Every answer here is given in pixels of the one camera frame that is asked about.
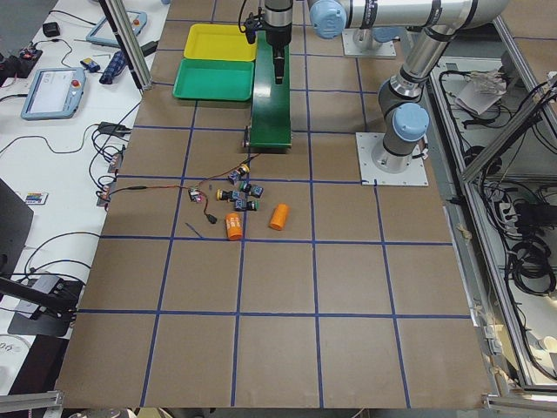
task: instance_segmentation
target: blue joint cap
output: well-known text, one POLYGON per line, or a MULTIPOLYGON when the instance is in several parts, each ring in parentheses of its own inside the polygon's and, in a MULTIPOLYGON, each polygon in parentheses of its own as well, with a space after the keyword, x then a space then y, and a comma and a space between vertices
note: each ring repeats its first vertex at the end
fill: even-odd
POLYGON ((419 104, 404 103, 394 113, 393 128, 406 142, 418 142, 426 135, 429 115, 419 104))
POLYGON ((346 11, 335 0, 318 0, 310 10, 310 21, 318 37, 333 39, 346 27, 346 11))

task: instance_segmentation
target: yellow bin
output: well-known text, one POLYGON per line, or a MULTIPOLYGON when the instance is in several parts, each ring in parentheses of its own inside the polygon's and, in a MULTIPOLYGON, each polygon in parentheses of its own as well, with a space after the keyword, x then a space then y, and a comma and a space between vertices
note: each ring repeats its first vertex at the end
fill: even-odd
POLYGON ((257 41, 249 45, 235 24, 194 24, 185 43, 184 57, 219 61, 253 61, 257 41))

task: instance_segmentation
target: blue and white device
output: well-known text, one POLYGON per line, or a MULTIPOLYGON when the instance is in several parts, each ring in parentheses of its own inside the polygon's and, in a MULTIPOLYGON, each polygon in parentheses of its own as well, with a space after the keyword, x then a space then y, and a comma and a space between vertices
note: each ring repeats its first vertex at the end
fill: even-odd
MULTIPOLYGON (((147 24, 147 13, 144 11, 127 10, 128 18, 130 19, 131 28, 133 29, 133 34, 135 36, 139 35, 141 30, 147 24)), ((95 25, 91 32, 85 37, 87 42, 97 45, 113 46, 119 48, 116 38, 114 38, 114 33, 112 28, 103 17, 98 24, 95 25)))
POLYGON ((84 94, 83 68, 45 68, 39 70, 21 111, 27 120, 71 118, 84 94))

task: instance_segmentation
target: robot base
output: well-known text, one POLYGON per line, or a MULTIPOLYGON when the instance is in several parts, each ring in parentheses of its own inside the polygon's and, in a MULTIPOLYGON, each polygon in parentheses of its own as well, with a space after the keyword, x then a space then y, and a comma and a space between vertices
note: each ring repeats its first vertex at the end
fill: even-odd
POLYGON ((354 43, 354 33, 358 29, 344 29, 342 31, 342 45, 345 49, 345 56, 347 57, 373 57, 373 58, 384 58, 384 59, 395 59, 397 57, 397 52, 394 49, 393 41, 385 42, 384 44, 379 44, 379 48, 375 50, 361 49, 360 45, 354 43))
MULTIPOLYGON (((426 168, 422 158, 413 159, 405 171, 398 174, 384 172, 372 161, 373 147, 383 140, 383 133, 358 132, 356 144, 358 146, 359 173, 362 185, 417 185, 427 186, 426 168)), ((416 146, 414 154, 419 154, 416 146)))

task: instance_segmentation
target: green tray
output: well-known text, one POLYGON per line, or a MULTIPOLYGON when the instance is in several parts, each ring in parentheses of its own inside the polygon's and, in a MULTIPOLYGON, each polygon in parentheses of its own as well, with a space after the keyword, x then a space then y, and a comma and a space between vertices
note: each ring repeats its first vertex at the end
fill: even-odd
POLYGON ((178 67, 175 98, 245 102, 252 96, 252 62, 184 58, 178 67))

